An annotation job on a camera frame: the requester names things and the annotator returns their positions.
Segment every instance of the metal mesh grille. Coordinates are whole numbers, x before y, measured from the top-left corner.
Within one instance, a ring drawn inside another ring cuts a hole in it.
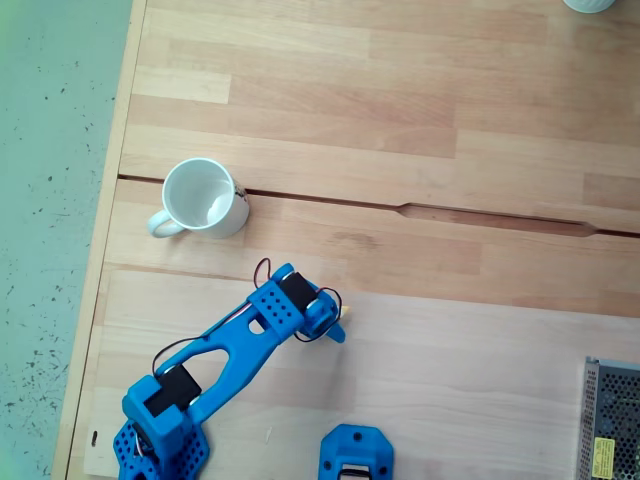
[[[580,451],[578,455],[578,479],[591,480],[591,444],[593,439],[593,422],[596,409],[596,381],[598,374],[595,367],[587,366],[585,372],[584,392],[582,396],[582,425],[580,434]]]
[[[640,374],[600,371],[596,436],[616,441],[614,480],[640,480]]]

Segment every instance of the cable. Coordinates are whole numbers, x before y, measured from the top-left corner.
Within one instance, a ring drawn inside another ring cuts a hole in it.
[[[324,290],[329,290],[330,292],[333,292],[336,295],[336,297],[338,297],[338,316],[336,317],[336,319],[333,322],[331,322],[329,325],[327,325],[325,327],[325,329],[321,333],[319,333],[318,335],[316,335],[313,338],[301,338],[298,335],[298,332],[295,332],[293,334],[293,336],[296,337],[296,339],[298,341],[302,342],[302,343],[310,343],[310,342],[314,342],[314,341],[318,340],[320,337],[324,336],[324,334],[327,333],[331,329],[331,327],[333,327],[336,323],[338,323],[338,321],[340,320],[340,317],[342,317],[342,297],[337,292],[337,290],[335,290],[335,289],[333,289],[331,287],[319,288],[317,290],[317,293],[320,293],[320,292],[322,292]]]
[[[258,287],[258,273],[260,272],[260,269],[262,268],[262,264],[264,262],[267,262],[267,281],[271,280],[271,259],[269,257],[264,257],[262,260],[260,260],[258,262],[258,265],[256,265],[256,269],[253,271],[253,285],[256,288]]]
[[[211,335],[213,332],[218,330],[225,323],[229,322],[230,320],[233,320],[234,317],[236,317],[236,316],[240,315],[242,312],[244,312],[245,308],[247,308],[248,306],[249,306],[249,302],[244,302],[242,305],[236,307],[231,313],[229,313],[227,316],[222,318],[222,320],[218,321],[218,323],[216,323],[213,327],[211,327],[211,329],[209,329],[206,333],[203,333],[202,335],[199,335],[197,337],[181,338],[180,340],[176,340],[175,342],[170,343],[169,345],[164,347],[162,350],[160,350],[158,353],[156,353],[155,357],[153,357],[153,361],[151,362],[151,373],[152,373],[152,375],[154,377],[158,378],[159,375],[156,374],[156,362],[158,361],[158,358],[160,357],[160,355],[162,355],[164,352],[166,352],[170,348],[173,348],[176,345],[179,345],[179,344],[184,343],[184,342],[190,342],[190,341],[193,341],[193,340],[200,340],[201,338],[205,338],[205,339],[208,338],[209,335]]]

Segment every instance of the white cup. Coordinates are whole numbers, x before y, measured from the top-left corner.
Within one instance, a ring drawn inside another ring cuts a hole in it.
[[[156,238],[183,230],[215,238],[233,235],[247,221],[247,193],[215,160],[191,158],[176,165],[162,186],[162,204],[147,222]]]
[[[564,0],[568,7],[581,13],[599,13],[615,3],[615,0]]]

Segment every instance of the mug handle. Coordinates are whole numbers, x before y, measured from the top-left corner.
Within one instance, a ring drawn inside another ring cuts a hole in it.
[[[169,212],[160,210],[147,222],[147,230],[156,238],[170,237],[184,230],[184,227],[181,227],[175,222],[171,222],[169,225],[163,225],[170,220]]]

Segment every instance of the speckled floor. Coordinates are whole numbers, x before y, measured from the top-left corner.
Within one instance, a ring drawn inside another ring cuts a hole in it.
[[[0,4],[0,479],[48,477],[131,0]]]

